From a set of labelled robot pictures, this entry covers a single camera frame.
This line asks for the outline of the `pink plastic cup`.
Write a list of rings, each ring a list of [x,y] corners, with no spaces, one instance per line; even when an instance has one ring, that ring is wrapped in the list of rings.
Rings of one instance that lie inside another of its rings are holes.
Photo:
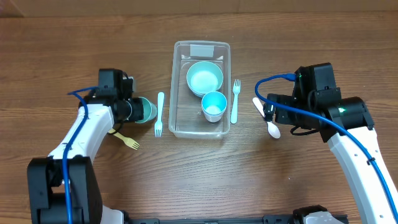
[[[218,122],[223,116],[223,112],[217,107],[209,107],[203,112],[206,120],[211,123]]]

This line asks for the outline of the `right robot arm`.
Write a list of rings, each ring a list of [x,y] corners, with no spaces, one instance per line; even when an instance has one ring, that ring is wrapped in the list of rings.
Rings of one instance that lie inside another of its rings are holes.
[[[290,96],[262,96],[259,80],[254,92],[264,102],[265,121],[303,129],[303,135],[320,133],[337,158],[363,223],[397,223],[397,189],[381,156],[374,121],[365,102],[342,98],[333,67],[321,63],[276,75],[293,82]]]

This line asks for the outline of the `green plastic cup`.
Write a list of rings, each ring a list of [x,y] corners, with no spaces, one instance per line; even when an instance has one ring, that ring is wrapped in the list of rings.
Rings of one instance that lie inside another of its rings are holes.
[[[157,107],[145,97],[140,96],[140,99],[142,100],[144,117],[143,119],[136,121],[136,123],[142,124],[153,120],[157,116]]]

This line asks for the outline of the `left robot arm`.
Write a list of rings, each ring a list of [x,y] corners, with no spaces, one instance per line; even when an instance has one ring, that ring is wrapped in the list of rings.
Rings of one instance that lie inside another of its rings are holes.
[[[115,124],[143,118],[140,98],[133,97],[135,80],[115,68],[102,68],[98,84],[71,92],[79,99],[78,115],[61,143],[27,166],[32,223],[129,223],[128,214],[103,204],[93,161]]]

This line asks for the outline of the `green plastic bowl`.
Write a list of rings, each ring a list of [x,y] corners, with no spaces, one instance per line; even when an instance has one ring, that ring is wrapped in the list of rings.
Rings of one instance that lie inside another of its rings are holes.
[[[194,63],[187,72],[187,85],[199,97],[218,91],[223,84],[223,72],[217,64],[210,61]]]

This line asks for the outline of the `light blue plastic fork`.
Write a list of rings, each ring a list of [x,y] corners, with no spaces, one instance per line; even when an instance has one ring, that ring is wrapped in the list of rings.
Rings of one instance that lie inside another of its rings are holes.
[[[165,94],[164,92],[159,92],[157,97],[157,121],[155,122],[154,131],[155,137],[160,138],[163,130],[162,122],[162,112],[164,107]]]

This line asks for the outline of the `blue plastic cup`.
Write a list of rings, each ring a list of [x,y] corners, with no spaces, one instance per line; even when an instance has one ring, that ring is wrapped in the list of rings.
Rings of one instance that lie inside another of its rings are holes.
[[[228,101],[226,97],[219,91],[209,92],[201,100],[203,111],[210,116],[223,114],[227,105]]]

